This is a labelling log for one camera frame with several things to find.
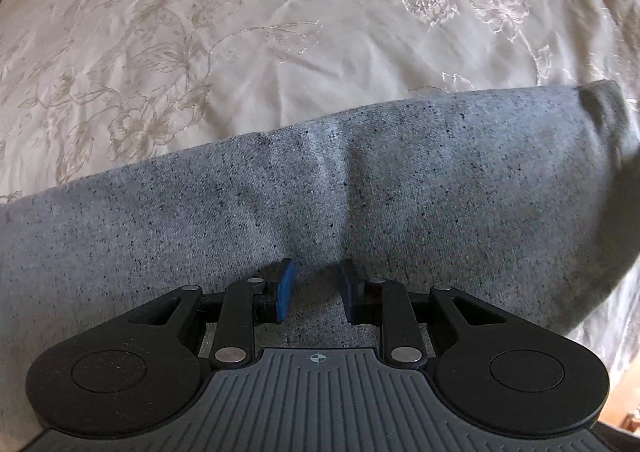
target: crosshair marking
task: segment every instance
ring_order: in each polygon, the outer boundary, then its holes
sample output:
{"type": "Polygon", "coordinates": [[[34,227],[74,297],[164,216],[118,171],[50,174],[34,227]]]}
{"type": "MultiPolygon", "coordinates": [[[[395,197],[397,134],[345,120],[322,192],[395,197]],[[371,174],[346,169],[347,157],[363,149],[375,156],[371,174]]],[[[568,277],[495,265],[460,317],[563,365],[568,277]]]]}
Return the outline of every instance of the crosshair marking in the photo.
{"type": "Polygon", "coordinates": [[[309,359],[314,362],[315,364],[321,364],[322,362],[324,362],[325,360],[328,360],[329,357],[328,356],[324,356],[321,353],[316,353],[315,355],[311,355],[309,356],[309,359]]]}

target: speckled gray fabric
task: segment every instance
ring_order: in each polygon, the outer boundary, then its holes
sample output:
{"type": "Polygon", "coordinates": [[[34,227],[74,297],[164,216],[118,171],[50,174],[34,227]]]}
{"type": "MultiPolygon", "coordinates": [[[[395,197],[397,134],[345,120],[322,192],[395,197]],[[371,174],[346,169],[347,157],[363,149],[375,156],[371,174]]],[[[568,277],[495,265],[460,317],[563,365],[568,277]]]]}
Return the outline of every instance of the speckled gray fabric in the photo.
{"type": "Polygon", "coordinates": [[[326,269],[451,283],[567,331],[640,249],[640,157],[619,89],[489,90],[366,106],[130,165],[0,207],[0,420],[24,442],[45,348],[185,283],[282,257],[292,314],[258,342],[368,344],[326,269]]]}

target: bed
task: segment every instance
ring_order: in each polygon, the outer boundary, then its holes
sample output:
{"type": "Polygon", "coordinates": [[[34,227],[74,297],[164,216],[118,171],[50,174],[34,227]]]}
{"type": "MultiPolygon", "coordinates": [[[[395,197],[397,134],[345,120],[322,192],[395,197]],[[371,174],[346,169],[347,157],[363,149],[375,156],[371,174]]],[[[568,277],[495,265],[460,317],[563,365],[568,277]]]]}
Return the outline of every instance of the bed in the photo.
{"type": "MultiPolygon", "coordinates": [[[[432,92],[610,78],[640,96],[640,0],[4,0],[0,24],[2,202],[432,92]]],[[[572,333],[613,382],[639,295],[636,265],[572,333]]]]}

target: circular pad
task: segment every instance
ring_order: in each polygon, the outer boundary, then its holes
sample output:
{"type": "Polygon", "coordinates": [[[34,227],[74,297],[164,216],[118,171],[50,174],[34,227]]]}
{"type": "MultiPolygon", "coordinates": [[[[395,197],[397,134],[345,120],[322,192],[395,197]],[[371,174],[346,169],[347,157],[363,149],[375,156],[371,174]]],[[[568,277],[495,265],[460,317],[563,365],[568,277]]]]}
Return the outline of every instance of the circular pad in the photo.
{"type": "Polygon", "coordinates": [[[524,321],[468,326],[437,358],[433,379],[467,421],[525,438],[587,428],[609,390],[607,369],[593,353],[524,321]]]}
{"type": "Polygon", "coordinates": [[[492,359],[489,368],[498,382],[522,392],[549,390],[564,377],[562,364],[538,351],[507,351],[492,359]]]}
{"type": "Polygon", "coordinates": [[[98,351],[80,358],[71,375],[76,385],[108,394],[133,387],[146,372],[145,360],[126,351],[98,351]]]}
{"type": "Polygon", "coordinates": [[[203,371],[177,339],[162,326],[109,324],[33,362],[26,390],[40,421],[66,434],[120,437],[161,424],[194,398],[203,371]]]}

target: black plastic device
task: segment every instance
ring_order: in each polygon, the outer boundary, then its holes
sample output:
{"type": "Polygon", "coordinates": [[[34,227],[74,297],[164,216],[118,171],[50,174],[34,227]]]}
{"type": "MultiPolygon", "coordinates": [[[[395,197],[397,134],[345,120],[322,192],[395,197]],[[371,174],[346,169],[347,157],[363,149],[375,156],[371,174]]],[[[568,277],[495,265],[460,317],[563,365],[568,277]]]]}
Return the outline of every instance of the black plastic device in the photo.
{"type": "Polygon", "coordinates": [[[347,320],[380,328],[377,351],[256,351],[294,278],[286,259],[222,293],[183,286],[45,351],[26,390],[46,430],[25,450],[616,450],[592,429],[609,389],[593,353],[449,286],[411,293],[344,261],[347,320]]]}

